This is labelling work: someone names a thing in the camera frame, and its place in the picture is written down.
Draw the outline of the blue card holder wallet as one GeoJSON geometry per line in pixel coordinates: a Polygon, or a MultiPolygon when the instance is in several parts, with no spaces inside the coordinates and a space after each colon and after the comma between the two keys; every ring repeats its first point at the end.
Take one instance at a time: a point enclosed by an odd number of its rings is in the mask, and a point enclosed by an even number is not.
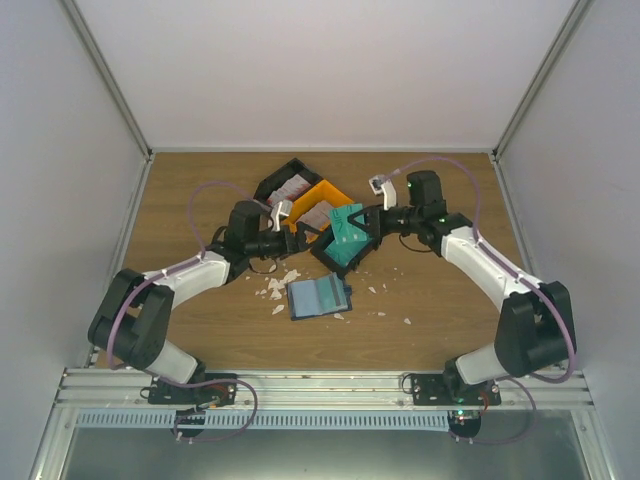
{"type": "Polygon", "coordinates": [[[287,285],[289,315],[292,321],[351,311],[351,296],[352,288],[336,273],[287,285]]]}

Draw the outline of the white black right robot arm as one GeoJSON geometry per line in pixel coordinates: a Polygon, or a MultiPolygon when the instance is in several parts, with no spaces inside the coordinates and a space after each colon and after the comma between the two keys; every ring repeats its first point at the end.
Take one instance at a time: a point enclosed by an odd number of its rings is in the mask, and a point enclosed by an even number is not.
{"type": "Polygon", "coordinates": [[[563,383],[576,365],[576,339],[571,298],[560,282],[545,283],[517,267],[479,232],[476,223],[448,211],[438,175],[430,170],[408,174],[410,203],[400,206],[391,176],[369,180],[379,205],[349,216],[354,227],[375,241],[390,234],[414,235],[440,258],[457,267],[499,311],[492,343],[449,360],[444,367],[443,393],[464,405],[479,385],[503,377],[551,382],[542,369],[565,362],[563,383]]]}

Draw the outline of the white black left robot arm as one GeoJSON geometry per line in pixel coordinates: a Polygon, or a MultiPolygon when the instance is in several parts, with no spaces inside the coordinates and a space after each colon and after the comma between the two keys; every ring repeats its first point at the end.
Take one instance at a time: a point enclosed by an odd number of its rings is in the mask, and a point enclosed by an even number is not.
{"type": "Polygon", "coordinates": [[[292,203],[282,201],[269,213],[251,200],[232,209],[227,224],[193,257],[164,269],[139,273],[119,271],[88,329],[88,340],[106,352],[109,366],[147,372],[171,384],[185,404],[203,398],[205,378],[200,362],[167,339],[175,307],[199,294],[221,288],[249,269],[254,258],[280,260],[311,247],[321,234],[304,222],[289,224],[292,203]]]}

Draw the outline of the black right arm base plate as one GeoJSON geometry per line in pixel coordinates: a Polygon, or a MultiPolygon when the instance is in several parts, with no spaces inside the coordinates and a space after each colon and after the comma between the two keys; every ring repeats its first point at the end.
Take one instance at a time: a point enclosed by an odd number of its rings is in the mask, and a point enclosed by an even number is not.
{"type": "Polygon", "coordinates": [[[494,382],[462,386],[450,390],[441,373],[407,373],[400,380],[402,391],[410,395],[414,406],[484,407],[502,403],[494,382]]]}

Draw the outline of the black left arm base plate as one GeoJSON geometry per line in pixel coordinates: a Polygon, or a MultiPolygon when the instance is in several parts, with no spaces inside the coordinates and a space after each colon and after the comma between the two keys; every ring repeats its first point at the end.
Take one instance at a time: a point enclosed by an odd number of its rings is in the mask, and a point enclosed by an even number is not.
{"type": "Polygon", "coordinates": [[[233,373],[210,373],[194,379],[196,382],[215,381],[215,384],[198,388],[185,388],[169,385],[160,380],[153,380],[151,385],[140,390],[140,397],[151,405],[201,406],[213,405],[223,407],[233,405],[236,397],[233,373]]]}

